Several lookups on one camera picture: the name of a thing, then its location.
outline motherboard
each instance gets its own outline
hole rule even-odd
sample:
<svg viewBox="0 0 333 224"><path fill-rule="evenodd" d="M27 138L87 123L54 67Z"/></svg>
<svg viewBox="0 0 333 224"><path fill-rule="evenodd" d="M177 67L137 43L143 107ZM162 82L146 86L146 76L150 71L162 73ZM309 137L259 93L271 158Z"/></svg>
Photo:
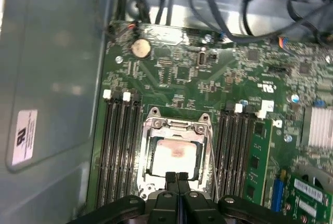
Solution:
<svg viewBox="0 0 333 224"><path fill-rule="evenodd" d="M331 50L143 23L113 31L122 34L107 43L88 211L147 200L166 172L186 172L212 199L332 222Z"/></svg>

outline side panel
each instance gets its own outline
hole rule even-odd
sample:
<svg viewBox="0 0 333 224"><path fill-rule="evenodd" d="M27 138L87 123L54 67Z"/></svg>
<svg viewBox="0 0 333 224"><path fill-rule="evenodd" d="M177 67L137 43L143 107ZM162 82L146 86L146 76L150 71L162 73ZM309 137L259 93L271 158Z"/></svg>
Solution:
<svg viewBox="0 0 333 224"><path fill-rule="evenodd" d="M86 200L91 161L104 53L93 0L5 0L4 8L0 223L65 223ZM13 165L22 110L37 110L33 154Z"/></svg>

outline heatsink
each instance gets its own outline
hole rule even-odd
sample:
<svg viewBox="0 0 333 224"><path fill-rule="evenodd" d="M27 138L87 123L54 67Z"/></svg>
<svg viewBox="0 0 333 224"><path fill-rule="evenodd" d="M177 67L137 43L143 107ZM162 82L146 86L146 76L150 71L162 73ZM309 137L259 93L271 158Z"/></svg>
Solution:
<svg viewBox="0 0 333 224"><path fill-rule="evenodd" d="M332 149L333 110L315 107L305 110L301 145Z"/></svg>

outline white label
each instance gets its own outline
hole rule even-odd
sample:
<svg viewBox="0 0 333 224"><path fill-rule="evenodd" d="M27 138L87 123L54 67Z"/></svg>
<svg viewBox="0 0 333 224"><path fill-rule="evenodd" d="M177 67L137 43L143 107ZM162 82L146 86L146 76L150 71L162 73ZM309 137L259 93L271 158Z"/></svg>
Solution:
<svg viewBox="0 0 333 224"><path fill-rule="evenodd" d="M303 210L304 210L305 212L307 212L309 215L311 215L311 216L313 216L314 218L316 218L317 211L316 211L313 207L307 205L307 203L303 202L302 200L300 200L300 202L299 202L298 205L299 205L299 207L300 207L301 209L303 209Z"/></svg>
<svg viewBox="0 0 333 224"><path fill-rule="evenodd" d="M32 158L35 141L37 110L20 111L17 117L12 165Z"/></svg>
<svg viewBox="0 0 333 224"><path fill-rule="evenodd" d="M323 193L319 190L312 188L311 186L301 182L300 180L295 179L294 187L298 190L302 191L303 193L307 194L308 196L312 197L313 199L319 201L320 203L323 201Z"/></svg>
<svg viewBox="0 0 333 224"><path fill-rule="evenodd" d="M262 100L261 101L261 110L267 111L267 112L273 112L274 111L274 101Z"/></svg>

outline blue pcie slot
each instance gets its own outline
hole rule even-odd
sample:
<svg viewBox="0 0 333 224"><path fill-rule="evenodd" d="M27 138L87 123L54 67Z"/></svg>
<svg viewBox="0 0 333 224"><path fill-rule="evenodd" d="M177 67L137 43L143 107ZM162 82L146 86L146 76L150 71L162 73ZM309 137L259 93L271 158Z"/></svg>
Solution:
<svg viewBox="0 0 333 224"><path fill-rule="evenodd" d="M274 212L281 211L281 202L283 197L284 182L280 179L275 179L273 184L273 196L271 210Z"/></svg>

